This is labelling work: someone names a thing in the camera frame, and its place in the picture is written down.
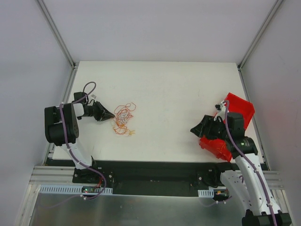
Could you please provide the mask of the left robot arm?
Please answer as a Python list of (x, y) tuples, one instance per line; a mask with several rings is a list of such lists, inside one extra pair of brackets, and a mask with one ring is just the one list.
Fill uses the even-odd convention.
[(114, 118), (99, 101), (88, 102), (85, 92), (74, 93), (74, 101), (44, 109), (45, 137), (49, 143), (62, 148), (71, 157), (78, 170), (84, 170), (83, 178), (89, 183), (99, 179), (99, 171), (93, 168), (94, 159), (79, 141), (78, 120), (92, 117), (96, 121)]

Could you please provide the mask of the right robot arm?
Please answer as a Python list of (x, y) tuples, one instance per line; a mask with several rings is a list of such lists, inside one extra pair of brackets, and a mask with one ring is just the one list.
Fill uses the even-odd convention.
[(245, 213), (244, 226), (289, 226), (292, 219), (275, 201), (261, 169), (258, 150), (254, 141), (245, 136), (244, 117), (240, 113), (226, 113), (225, 118), (205, 115), (190, 129), (199, 138), (225, 141), (242, 178), (230, 163), (218, 163), (212, 173), (212, 182), (224, 185)]

